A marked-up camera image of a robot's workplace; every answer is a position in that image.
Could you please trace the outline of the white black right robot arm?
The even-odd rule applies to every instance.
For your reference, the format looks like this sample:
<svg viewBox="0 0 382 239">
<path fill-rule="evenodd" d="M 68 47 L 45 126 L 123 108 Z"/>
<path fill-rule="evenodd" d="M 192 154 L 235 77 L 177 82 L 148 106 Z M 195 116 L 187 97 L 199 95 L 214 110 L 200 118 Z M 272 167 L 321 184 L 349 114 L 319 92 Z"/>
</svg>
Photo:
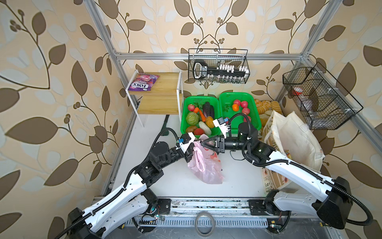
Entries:
<svg viewBox="0 0 382 239">
<path fill-rule="evenodd" d="M 295 194 L 271 190 L 263 201 L 267 213 L 291 211 L 310 214 L 336 229 L 344 229 L 346 224 L 372 224 L 371 211 L 351 194 L 347 180 L 316 173 L 261 142 L 258 130 L 245 114 L 235 114 L 230 119 L 218 118 L 213 123 L 222 134 L 202 140 L 202 146 L 216 153 L 239 150 L 251 165 L 274 171 L 307 191 L 306 194 Z"/>
</svg>

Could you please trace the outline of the pink plastic bag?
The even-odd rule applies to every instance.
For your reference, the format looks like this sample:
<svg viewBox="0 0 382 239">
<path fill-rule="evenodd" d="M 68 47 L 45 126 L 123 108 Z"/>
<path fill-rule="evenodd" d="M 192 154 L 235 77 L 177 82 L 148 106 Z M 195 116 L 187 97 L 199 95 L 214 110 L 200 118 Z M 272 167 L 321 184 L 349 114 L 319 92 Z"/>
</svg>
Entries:
<svg viewBox="0 0 382 239">
<path fill-rule="evenodd" d="M 206 184 L 222 184 L 221 161 L 215 151 L 201 145 L 201 141 L 209 139 L 202 134 L 199 141 L 194 142 L 193 156 L 188 163 L 188 168 L 200 181 Z"/>
</svg>

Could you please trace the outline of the cream canvas tote bag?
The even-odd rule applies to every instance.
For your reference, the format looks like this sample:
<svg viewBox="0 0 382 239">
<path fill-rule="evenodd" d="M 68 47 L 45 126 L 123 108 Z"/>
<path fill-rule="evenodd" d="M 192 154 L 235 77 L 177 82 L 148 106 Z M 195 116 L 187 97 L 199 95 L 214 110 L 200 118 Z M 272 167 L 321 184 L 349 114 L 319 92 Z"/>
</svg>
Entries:
<svg viewBox="0 0 382 239">
<path fill-rule="evenodd" d="M 321 146 L 305 124 L 294 112 L 286 117 L 272 111 L 262 129 L 261 141 L 280 151 L 289 159 L 319 173 L 325 155 Z M 299 186 L 279 173 L 267 168 L 262 170 L 265 192 L 278 189 L 295 193 Z"/>
</svg>

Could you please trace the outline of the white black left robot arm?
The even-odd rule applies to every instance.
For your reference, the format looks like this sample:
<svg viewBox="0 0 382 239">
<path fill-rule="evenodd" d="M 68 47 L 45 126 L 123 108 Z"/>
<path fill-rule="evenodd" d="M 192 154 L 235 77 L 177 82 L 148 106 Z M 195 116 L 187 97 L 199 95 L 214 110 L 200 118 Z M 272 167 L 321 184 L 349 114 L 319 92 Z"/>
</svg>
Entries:
<svg viewBox="0 0 382 239">
<path fill-rule="evenodd" d="M 68 236 L 71 239 L 104 239 L 117 227 L 144 214 L 156 206 L 157 197 L 150 190 L 163 175 L 163 169 L 180 159 L 190 161 L 196 137 L 193 133 L 178 136 L 171 128 L 164 128 L 176 139 L 176 145 L 155 138 L 145 159 L 133 167 L 125 181 L 100 201 L 84 210 L 75 208 L 68 215 L 68 226 L 56 238 Z"/>
</svg>

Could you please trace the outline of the purple Fox's candy bag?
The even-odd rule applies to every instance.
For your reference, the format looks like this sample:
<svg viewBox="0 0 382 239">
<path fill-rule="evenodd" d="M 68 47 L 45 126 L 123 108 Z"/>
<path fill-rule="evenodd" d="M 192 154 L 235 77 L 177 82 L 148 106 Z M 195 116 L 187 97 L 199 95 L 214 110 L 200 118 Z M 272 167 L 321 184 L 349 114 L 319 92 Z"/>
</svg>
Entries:
<svg viewBox="0 0 382 239">
<path fill-rule="evenodd" d="M 146 92 L 151 91 L 153 85 L 160 78 L 159 75 L 138 73 L 128 87 L 128 91 Z"/>
</svg>

